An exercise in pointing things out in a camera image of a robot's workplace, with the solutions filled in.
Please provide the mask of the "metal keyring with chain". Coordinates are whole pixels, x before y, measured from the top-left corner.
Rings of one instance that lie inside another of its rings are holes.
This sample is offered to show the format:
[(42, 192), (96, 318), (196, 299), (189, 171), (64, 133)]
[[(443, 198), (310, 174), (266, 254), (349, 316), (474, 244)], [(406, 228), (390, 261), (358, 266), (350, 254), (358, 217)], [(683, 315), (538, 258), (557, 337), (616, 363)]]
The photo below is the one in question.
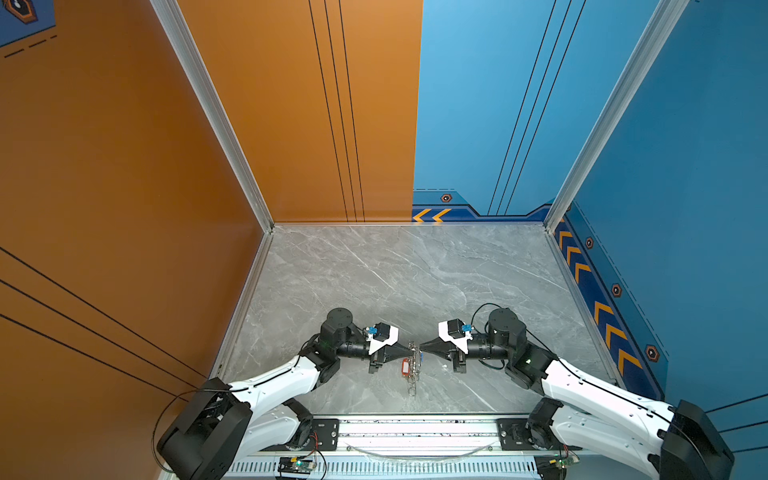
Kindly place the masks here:
[(420, 373), (422, 369), (422, 365), (419, 365), (419, 354), (422, 352), (419, 349), (419, 345), (415, 342), (410, 342), (409, 347), (413, 349), (413, 356), (411, 358), (407, 358), (411, 360), (411, 366), (412, 366), (412, 373), (409, 377), (405, 377), (407, 384), (408, 384), (408, 394), (411, 397), (415, 397), (417, 395), (418, 390), (418, 382), (420, 379)]

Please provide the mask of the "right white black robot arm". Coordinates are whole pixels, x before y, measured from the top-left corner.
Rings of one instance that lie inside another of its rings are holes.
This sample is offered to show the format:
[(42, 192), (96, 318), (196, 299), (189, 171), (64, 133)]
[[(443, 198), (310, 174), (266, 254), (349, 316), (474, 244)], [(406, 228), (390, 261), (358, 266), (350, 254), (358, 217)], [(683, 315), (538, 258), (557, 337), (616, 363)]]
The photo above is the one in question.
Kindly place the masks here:
[(526, 431), (543, 450), (580, 447), (651, 479), (728, 479), (735, 456), (699, 406), (672, 406), (579, 370), (556, 355), (509, 308), (496, 308), (482, 331), (460, 319), (438, 325), (421, 350), (445, 357), (457, 373), (470, 359), (501, 360), (519, 387), (541, 395)]

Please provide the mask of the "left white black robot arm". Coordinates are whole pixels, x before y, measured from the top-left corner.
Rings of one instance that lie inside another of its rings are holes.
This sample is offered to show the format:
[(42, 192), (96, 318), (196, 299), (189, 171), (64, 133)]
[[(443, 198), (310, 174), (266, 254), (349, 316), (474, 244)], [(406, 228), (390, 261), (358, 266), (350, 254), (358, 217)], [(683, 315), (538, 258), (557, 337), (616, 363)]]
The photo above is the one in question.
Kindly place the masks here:
[(221, 479), (233, 463), (268, 447), (313, 446), (314, 417), (299, 396), (327, 383), (344, 358), (365, 360), (376, 372), (411, 354), (397, 327), (363, 329), (350, 310), (334, 308), (285, 364), (233, 383), (214, 377), (186, 392), (184, 409), (163, 434), (152, 435), (153, 454), (179, 479)]

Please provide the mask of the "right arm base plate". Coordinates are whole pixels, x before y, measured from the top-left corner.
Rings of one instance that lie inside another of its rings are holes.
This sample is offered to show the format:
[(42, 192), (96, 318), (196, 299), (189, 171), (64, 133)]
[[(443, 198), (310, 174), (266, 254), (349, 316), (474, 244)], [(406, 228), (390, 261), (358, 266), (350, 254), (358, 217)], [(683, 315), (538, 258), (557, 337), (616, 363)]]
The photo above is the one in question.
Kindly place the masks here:
[(564, 450), (564, 444), (555, 436), (553, 421), (535, 421), (527, 418), (502, 417), (496, 420), (497, 435), (503, 451)]

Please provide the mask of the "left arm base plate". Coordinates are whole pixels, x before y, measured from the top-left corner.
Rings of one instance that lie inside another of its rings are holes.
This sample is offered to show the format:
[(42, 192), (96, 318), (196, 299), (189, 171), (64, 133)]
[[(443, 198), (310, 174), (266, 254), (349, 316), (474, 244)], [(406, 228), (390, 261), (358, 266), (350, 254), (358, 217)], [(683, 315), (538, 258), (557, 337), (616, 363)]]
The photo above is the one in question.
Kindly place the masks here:
[(335, 451), (339, 438), (338, 418), (314, 418), (302, 421), (297, 432), (285, 444), (273, 445), (265, 451), (310, 451), (318, 447), (321, 452)]

